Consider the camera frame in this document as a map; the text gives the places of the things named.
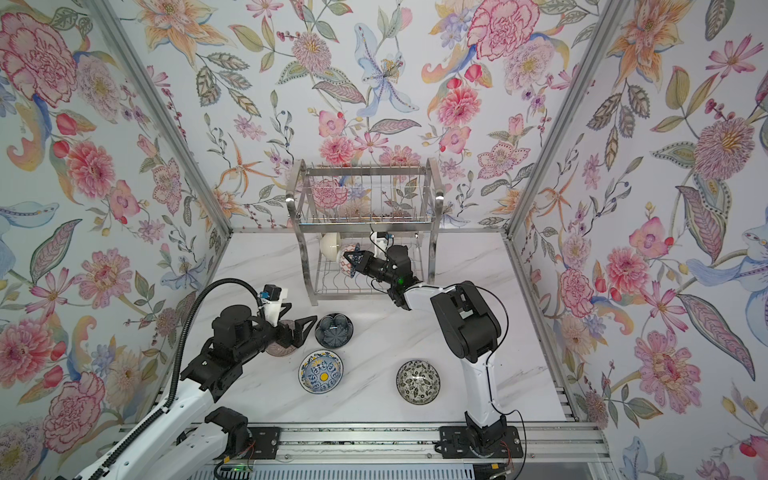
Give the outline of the stainless steel dish rack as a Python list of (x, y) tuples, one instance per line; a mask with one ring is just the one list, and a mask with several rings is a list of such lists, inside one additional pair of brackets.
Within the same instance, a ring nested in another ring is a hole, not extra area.
[(374, 252), (370, 233), (386, 232), (390, 246), (408, 247), (415, 275), (434, 281), (445, 196), (434, 158), (419, 165), (400, 166), (311, 166), (297, 162), (288, 177), (286, 205), (310, 303), (375, 295), (384, 288), (359, 274), (348, 278), (337, 262), (325, 259), (320, 252), (325, 233), (338, 232), (342, 246), (359, 243), (360, 249)]

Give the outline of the cream white bowl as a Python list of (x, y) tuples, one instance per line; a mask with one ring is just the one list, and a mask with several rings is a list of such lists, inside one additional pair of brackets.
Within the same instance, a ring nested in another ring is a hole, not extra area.
[(342, 247), (341, 235), (338, 232), (325, 233), (320, 239), (321, 255), (331, 262), (338, 261), (338, 255)]

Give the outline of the blue geometric red bowl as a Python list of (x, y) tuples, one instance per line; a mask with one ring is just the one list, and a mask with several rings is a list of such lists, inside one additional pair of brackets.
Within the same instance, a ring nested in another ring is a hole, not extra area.
[(353, 278), (356, 275), (356, 270), (353, 264), (347, 258), (347, 253), (357, 253), (360, 250), (359, 243), (350, 243), (343, 245), (337, 255), (337, 263), (340, 271), (348, 278)]

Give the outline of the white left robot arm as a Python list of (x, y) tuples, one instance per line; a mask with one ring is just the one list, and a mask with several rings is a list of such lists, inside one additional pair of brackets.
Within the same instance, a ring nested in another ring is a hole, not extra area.
[(271, 323), (245, 305), (225, 308), (213, 336), (171, 383), (162, 402), (77, 479), (186, 479), (212, 460), (234, 459), (275, 437), (253, 434), (248, 418), (216, 403), (244, 365), (272, 344), (302, 346), (318, 317)]

